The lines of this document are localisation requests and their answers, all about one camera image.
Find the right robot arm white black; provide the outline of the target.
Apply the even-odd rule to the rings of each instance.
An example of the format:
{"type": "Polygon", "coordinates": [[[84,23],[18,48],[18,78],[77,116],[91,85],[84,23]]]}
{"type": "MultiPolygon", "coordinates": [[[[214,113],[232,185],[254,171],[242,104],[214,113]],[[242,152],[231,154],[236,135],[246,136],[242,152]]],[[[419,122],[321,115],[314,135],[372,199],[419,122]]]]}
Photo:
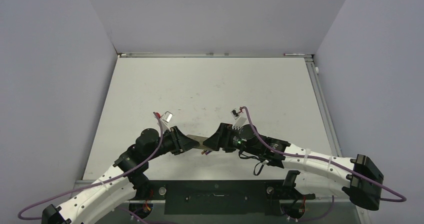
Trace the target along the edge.
{"type": "Polygon", "coordinates": [[[380,208],[384,175],[366,155],[349,158],[320,154],[285,140],[256,136],[248,124],[234,129],[221,123],[201,144],[213,151],[237,151],[241,156],[247,153],[248,158],[257,159],[262,165],[313,174],[312,178],[303,176],[285,181],[282,189],[289,198],[300,193],[322,193],[348,197],[353,204],[367,210],[380,208]]]}

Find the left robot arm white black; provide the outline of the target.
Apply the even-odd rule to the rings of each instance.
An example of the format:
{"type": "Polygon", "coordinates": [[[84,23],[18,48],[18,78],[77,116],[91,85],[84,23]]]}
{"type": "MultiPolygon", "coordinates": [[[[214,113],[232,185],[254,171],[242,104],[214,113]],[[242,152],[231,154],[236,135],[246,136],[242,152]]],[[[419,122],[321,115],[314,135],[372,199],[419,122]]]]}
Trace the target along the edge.
{"type": "Polygon", "coordinates": [[[148,195],[144,175],[149,160],[171,153],[179,155],[200,143],[184,135],[177,127],[163,134],[145,129],[135,143],[123,152],[112,166],[91,186],[79,190],[73,198],[58,206],[49,205],[42,212],[42,223],[95,223],[115,207],[132,198],[148,195]]]}

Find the beige remote control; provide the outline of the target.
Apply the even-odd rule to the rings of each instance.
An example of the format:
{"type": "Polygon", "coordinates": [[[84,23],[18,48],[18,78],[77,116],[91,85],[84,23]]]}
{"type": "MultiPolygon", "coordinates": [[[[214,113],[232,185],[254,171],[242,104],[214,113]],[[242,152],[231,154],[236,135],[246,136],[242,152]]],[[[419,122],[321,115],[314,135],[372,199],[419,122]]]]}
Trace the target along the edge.
{"type": "Polygon", "coordinates": [[[209,147],[204,145],[204,141],[207,140],[207,137],[204,136],[197,136],[197,135],[187,135],[188,138],[193,139],[199,143],[196,149],[202,149],[202,150],[210,150],[209,147]]]}

